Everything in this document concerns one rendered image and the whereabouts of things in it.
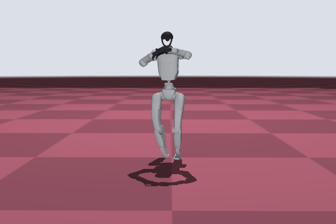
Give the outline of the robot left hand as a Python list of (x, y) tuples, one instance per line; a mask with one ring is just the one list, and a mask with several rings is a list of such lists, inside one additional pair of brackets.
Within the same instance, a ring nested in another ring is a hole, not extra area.
[[(169, 49), (172, 51), (171, 48), (169, 48)], [(152, 60), (154, 60), (155, 56), (156, 56), (156, 58), (158, 58), (159, 55), (162, 55), (164, 53), (167, 54), (168, 52), (170, 52), (170, 51), (169, 50), (159, 50), (159, 51), (157, 51), (153, 54)]]

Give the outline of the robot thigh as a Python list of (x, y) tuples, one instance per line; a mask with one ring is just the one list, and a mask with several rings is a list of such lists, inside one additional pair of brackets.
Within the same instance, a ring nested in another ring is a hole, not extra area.
[(154, 130), (158, 131), (159, 134), (164, 132), (164, 125), (161, 124), (161, 108), (162, 108), (162, 92), (155, 93), (152, 96), (152, 121)]
[(182, 124), (182, 115), (184, 111), (185, 96), (181, 93), (175, 93), (174, 100), (174, 126), (173, 134), (179, 133)]

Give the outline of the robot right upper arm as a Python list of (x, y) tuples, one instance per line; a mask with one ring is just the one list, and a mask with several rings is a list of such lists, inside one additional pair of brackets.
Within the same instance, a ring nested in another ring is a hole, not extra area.
[[(157, 60), (157, 58), (155, 56), (154, 60), (150, 60), (149, 62), (156, 61), (156, 60)], [(144, 63), (143, 60), (141, 60), (141, 61), (139, 61), (139, 64), (140, 64), (140, 66), (145, 67), (148, 63)]]

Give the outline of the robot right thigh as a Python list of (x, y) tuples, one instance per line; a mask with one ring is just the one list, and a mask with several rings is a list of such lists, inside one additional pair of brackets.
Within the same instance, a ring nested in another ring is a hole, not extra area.
[(152, 96), (152, 121), (154, 130), (158, 131), (159, 134), (164, 132), (164, 125), (161, 124), (161, 108), (162, 108), (162, 92), (155, 93)]

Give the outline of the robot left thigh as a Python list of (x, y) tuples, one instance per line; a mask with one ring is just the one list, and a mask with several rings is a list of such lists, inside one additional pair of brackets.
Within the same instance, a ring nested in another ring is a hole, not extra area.
[(185, 96), (181, 93), (175, 93), (174, 100), (174, 126), (173, 134), (179, 133), (182, 124), (182, 115), (184, 111)]

